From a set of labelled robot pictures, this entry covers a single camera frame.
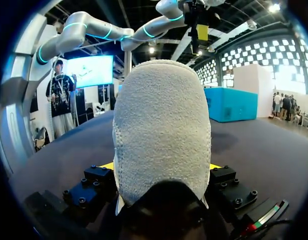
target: monitor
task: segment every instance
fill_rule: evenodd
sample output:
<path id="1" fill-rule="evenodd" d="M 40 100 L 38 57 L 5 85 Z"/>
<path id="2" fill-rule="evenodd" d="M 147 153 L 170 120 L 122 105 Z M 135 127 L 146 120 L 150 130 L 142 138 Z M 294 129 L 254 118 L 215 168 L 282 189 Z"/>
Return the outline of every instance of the monitor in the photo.
<path id="1" fill-rule="evenodd" d="M 77 76 L 77 88 L 113 83 L 113 56 L 88 56 L 68 60 L 67 75 Z"/>

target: blue box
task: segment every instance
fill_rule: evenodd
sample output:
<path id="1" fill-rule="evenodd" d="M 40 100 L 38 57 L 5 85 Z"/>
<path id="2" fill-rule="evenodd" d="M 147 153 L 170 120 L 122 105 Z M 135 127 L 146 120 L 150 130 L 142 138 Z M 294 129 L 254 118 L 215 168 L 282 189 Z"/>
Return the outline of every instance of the blue box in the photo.
<path id="1" fill-rule="evenodd" d="M 220 123 L 256 119 L 257 94 L 231 88 L 205 88 L 209 117 Z"/>

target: white pillar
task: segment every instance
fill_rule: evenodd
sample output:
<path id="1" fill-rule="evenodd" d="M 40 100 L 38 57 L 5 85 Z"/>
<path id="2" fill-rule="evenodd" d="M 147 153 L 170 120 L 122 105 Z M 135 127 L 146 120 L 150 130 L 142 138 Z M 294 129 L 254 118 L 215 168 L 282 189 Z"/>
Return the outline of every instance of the white pillar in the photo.
<path id="1" fill-rule="evenodd" d="M 125 52 L 125 61 L 124 61 L 124 77 L 126 78 L 127 75 L 131 72 L 132 70 L 132 52 L 131 51 L 126 51 Z"/>

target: green light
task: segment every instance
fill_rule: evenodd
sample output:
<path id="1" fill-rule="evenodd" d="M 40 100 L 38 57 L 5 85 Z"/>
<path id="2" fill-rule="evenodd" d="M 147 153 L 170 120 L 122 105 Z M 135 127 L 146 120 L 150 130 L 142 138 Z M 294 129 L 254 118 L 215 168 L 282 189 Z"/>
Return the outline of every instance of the green light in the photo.
<path id="1" fill-rule="evenodd" d="M 41 55 L 42 47 L 43 47 L 43 46 L 41 46 L 41 47 L 39 48 L 38 56 L 39 56 L 40 61 L 42 61 L 43 63 L 46 64 L 46 63 L 48 63 L 48 61 L 43 60 L 43 59 L 42 59 L 42 55 Z"/>
<path id="2" fill-rule="evenodd" d="M 177 21 L 177 20 L 180 20 L 184 15 L 182 14 L 181 16 L 177 17 L 177 18 L 173 18 L 173 19 L 170 19 L 170 21 Z"/>
<path id="3" fill-rule="evenodd" d="M 110 24 L 110 29 L 109 29 L 108 33 L 107 33 L 105 36 L 96 36 L 96 35 L 92 35 L 92 34 L 89 34 L 89 33 L 86 33 L 86 35 L 91 36 L 91 37 L 94 37 L 94 38 L 98 38 L 98 39 L 111 40 L 111 39 L 107 39 L 107 37 L 108 37 L 108 36 L 110 35 L 110 33 L 112 32 L 112 29 L 113 29 L 113 25 Z"/>
<path id="4" fill-rule="evenodd" d="M 143 27 L 143 29 L 144 29 L 144 32 L 145 32 L 145 34 L 146 34 L 147 36 L 149 36 L 150 38 L 154 38 L 154 37 L 155 37 L 155 36 L 153 36 L 153 35 L 150 35 L 150 34 L 146 31 L 145 26 Z"/>
<path id="5" fill-rule="evenodd" d="M 106 34 L 106 36 L 104 36 L 104 39 L 106 39 L 110 35 L 110 33 L 112 32 L 112 29 L 113 29 L 113 25 L 110 24 L 109 32 Z"/>
<path id="6" fill-rule="evenodd" d="M 84 24 L 84 23 L 82 23 L 82 22 L 73 22 L 73 23 L 68 24 L 67 26 L 65 26 L 63 30 L 65 30 L 66 28 L 68 28 L 68 27 L 70 27 L 70 26 L 73 26 L 73 25 L 78 25 L 78 24 L 82 24 L 82 25 L 84 25 L 84 26 L 85 26 L 85 28 L 87 28 L 87 25 L 86 25 L 86 24 Z"/>

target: person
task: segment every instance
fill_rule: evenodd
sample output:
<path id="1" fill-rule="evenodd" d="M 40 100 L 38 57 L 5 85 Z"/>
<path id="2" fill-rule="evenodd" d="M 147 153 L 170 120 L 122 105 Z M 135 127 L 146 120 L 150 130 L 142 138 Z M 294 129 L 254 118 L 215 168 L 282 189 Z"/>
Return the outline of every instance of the person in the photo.
<path id="1" fill-rule="evenodd" d="M 284 99 L 284 94 L 282 93 L 282 94 L 280 95 L 280 112 L 281 112 L 282 109 L 283 109 L 283 99 Z"/>
<path id="2" fill-rule="evenodd" d="M 55 75 L 48 83 L 46 97 L 51 102 L 53 126 L 56 138 L 74 128 L 73 117 L 71 114 L 70 92 L 75 91 L 77 77 L 72 75 L 74 82 L 69 76 L 65 75 L 63 70 L 63 61 L 57 60 L 55 65 Z M 50 95 L 50 84 L 52 82 L 52 91 Z"/>
<path id="3" fill-rule="evenodd" d="M 280 118 L 283 119 L 287 116 L 287 109 L 290 108 L 288 96 L 285 94 L 284 99 L 282 100 L 282 109 L 280 111 Z"/>
<path id="4" fill-rule="evenodd" d="M 290 99 L 291 96 L 288 96 L 289 107 L 287 108 L 286 121 L 290 121 Z"/>
<path id="5" fill-rule="evenodd" d="M 297 124 L 300 123 L 301 120 L 301 116 L 300 116 L 300 107 L 297 106 L 296 111 L 295 111 L 295 115 L 294 115 L 294 120 L 292 121 L 293 123 L 296 122 Z"/>
<path id="6" fill-rule="evenodd" d="M 296 100 L 294 99 L 294 95 L 291 95 L 290 98 L 290 121 L 293 122 L 295 115 L 295 107 L 297 106 Z"/>
<path id="7" fill-rule="evenodd" d="M 275 108 L 274 108 L 274 116 L 279 117 L 280 115 L 280 95 L 279 92 L 276 93 L 276 96 L 274 97 L 274 102 L 275 102 Z"/>
<path id="8" fill-rule="evenodd" d="M 276 96 L 276 93 L 274 92 L 274 94 L 273 94 L 273 104 L 272 104 L 273 115 L 274 115 L 274 110 L 275 110 L 275 101 L 274 101 L 275 96 Z"/>

